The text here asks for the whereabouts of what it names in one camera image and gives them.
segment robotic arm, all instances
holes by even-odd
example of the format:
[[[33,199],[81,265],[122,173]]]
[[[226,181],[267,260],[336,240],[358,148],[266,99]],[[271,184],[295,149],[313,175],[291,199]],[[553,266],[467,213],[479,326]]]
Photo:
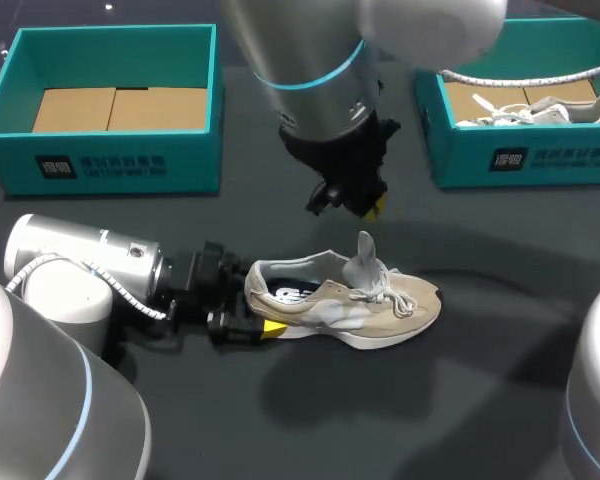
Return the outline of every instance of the robotic arm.
[[[543,0],[600,20],[600,0]],[[365,217],[387,190],[379,174],[400,128],[376,112],[373,47],[414,68],[454,68],[484,55],[507,0],[221,0],[280,122],[287,151],[324,180],[306,208]]]

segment black insole logo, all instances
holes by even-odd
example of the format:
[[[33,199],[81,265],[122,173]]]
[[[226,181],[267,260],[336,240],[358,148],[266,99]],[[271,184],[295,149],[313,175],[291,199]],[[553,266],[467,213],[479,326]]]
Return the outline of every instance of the black insole logo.
[[[315,292],[320,285],[293,278],[276,278],[269,282],[269,293],[283,303],[298,303]]]

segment beige sneaker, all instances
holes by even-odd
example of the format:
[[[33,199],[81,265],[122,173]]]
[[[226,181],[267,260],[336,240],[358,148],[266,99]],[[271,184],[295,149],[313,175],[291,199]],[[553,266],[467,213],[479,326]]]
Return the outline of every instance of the beige sneaker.
[[[258,261],[245,280],[251,310],[287,325],[280,338],[326,334],[368,350],[408,340],[440,314],[435,285],[388,270],[371,235],[352,259],[331,250],[296,260]]]

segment shoelace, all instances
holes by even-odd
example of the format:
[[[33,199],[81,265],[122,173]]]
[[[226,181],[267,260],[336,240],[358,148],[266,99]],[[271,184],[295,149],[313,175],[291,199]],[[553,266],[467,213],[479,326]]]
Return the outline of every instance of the shoelace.
[[[524,104],[513,104],[513,105],[505,105],[501,108],[496,108],[489,101],[482,98],[477,93],[473,94],[473,99],[478,102],[478,104],[491,113],[491,118],[488,120],[492,120],[494,123],[497,120],[508,120],[511,122],[517,123],[528,123],[532,124],[533,120],[531,118],[531,112],[529,111],[529,105]],[[519,109],[517,112],[510,112],[511,109]]]
[[[418,308],[418,302],[406,293],[396,292],[391,288],[389,282],[390,273],[400,273],[397,268],[389,270],[384,263],[377,260],[380,267],[380,278],[371,290],[357,288],[349,295],[351,300],[363,300],[365,302],[384,302],[391,300],[393,302],[393,313],[398,318],[410,317]]]

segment gray table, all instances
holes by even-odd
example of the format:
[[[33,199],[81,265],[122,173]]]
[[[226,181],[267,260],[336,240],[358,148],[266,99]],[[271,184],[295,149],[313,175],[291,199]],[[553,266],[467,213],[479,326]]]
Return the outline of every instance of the gray table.
[[[383,219],[303,211],[315,175],[292,160],[249,72],[226,70],[217,198],[5,201],[2,254],[24,213],[157,239],[167,254],[205,239],[256,258],[355,253],[368,229],[390,267],[446,294],[429,332],[356,352],[312,338],[178,355],[124,345],[119,369],[154,428],[149,480],[559,478],[557,419],[583,314],[600,290],[600,188],[441,192],[432,184],[409,75],[383,66],[381,114],[402,123],[383,168]]]

